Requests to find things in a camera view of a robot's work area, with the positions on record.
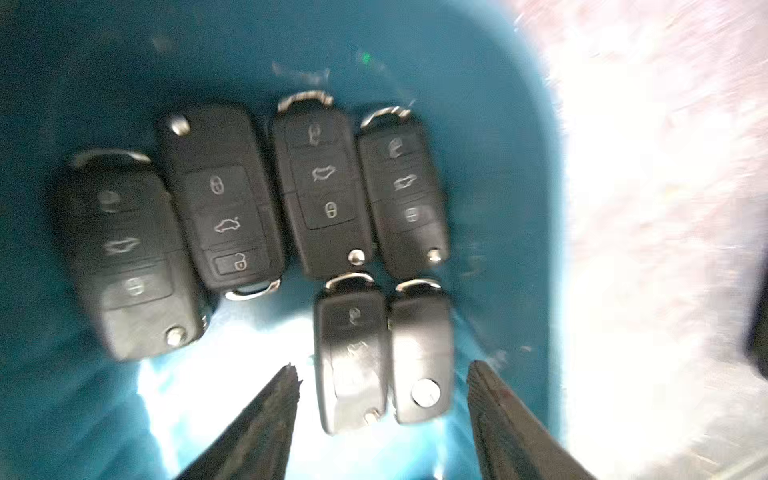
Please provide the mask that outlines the teal storage tray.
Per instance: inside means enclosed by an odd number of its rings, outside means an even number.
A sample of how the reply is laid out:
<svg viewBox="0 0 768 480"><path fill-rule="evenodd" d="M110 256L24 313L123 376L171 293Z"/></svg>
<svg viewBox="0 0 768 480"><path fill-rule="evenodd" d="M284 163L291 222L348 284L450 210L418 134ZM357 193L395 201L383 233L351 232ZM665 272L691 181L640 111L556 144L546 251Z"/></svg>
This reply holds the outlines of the teal storage tray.
<svg viewBox="0 0 768 480"><path fill-rule="evenodd" d="M2 477L479 478L560 177L496 1L3 2Z"/></svg>

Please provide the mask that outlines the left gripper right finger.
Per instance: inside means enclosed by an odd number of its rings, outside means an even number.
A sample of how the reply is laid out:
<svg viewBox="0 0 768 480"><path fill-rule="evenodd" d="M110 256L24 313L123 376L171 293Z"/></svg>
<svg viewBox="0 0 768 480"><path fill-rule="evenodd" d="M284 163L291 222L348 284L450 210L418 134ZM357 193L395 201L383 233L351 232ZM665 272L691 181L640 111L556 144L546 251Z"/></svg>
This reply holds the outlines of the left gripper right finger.
<svg viewBox="0 0 768 480"><path fill-rule="evenodd" d="M468 368L467 403L484 479L592 479L488 363Z"/></svg>

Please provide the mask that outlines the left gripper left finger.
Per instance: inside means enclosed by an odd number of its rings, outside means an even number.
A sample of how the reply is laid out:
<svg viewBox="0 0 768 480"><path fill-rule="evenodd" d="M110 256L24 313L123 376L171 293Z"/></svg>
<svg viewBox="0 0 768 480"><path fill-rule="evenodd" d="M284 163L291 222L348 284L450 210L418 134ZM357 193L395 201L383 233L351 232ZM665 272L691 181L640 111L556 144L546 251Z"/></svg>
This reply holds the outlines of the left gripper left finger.
<svg viewBox="0 0 768 480"><path fill-rule="evenodd" d="M296 367L267 383L180 479L283 479L300 400Z"/></svg>

